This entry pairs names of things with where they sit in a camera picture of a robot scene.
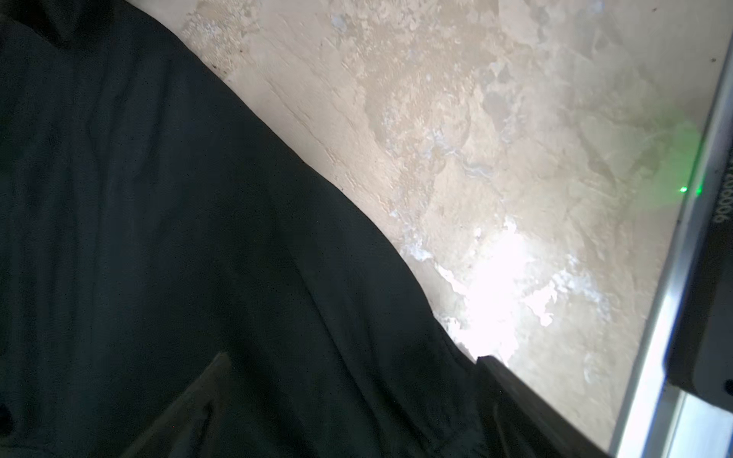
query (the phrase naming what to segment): dark fabric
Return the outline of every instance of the dark fabric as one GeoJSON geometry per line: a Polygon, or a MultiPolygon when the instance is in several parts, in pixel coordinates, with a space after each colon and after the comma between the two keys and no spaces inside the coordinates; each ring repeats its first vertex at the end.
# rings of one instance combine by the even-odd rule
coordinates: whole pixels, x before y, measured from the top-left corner
{"type": "Polygon", "coordinates": [[[122,1],[0,19],[0,454],[121,453],[218,351],[220,456],[481,456],[399,255],[122,1]]]}

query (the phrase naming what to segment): black device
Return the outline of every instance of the black device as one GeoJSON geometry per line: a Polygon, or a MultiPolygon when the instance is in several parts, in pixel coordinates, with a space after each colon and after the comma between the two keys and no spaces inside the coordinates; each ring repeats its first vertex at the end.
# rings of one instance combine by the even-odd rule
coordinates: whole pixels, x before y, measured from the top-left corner
{"type": "Polygon", "coordinates": [[[733,412],[733,156],[730,145],[668,355],[668,380],[733,412]]]}

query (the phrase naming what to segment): dark clothing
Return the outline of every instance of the dark clothing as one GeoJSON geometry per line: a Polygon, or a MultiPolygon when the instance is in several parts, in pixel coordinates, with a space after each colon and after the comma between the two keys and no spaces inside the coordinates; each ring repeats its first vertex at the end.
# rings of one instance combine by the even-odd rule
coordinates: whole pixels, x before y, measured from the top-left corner
{"type": "Polygon", "coordinates": [[[6,11],[0,456],[116,456],[219,351],[217,455],[484,453],[474,365],[389,241],[173,34],[6,11]]]}

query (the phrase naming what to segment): silver metal edge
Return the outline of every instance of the silver metal edge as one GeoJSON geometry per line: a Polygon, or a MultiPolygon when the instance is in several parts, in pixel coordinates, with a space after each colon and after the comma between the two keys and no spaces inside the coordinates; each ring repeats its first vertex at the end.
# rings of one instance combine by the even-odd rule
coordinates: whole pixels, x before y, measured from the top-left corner
{"type": "Polygon", "coordinates": [[[663,458],[727,458],[733,414],[680,391],[679,409],[663,458]]]}
{"type": "Polygon", "coordinates": [[[677,320],[692,264],[712,215],[732,144],[733,39],[707,120],[693,176],[677,219],[670,249],[641,337],[609,453],[641,458],[666,381],[664,358],[677,320]]]}

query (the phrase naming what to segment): button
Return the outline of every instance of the button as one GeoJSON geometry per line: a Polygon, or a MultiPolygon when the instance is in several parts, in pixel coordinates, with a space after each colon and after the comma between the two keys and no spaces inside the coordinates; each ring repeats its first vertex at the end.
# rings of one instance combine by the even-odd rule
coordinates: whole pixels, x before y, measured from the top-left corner
{"type": "Polygon", "coordinates": [[[12,415],[5,404],[0,404],[0,437],[9,436],[12,432],[12,415]]]}

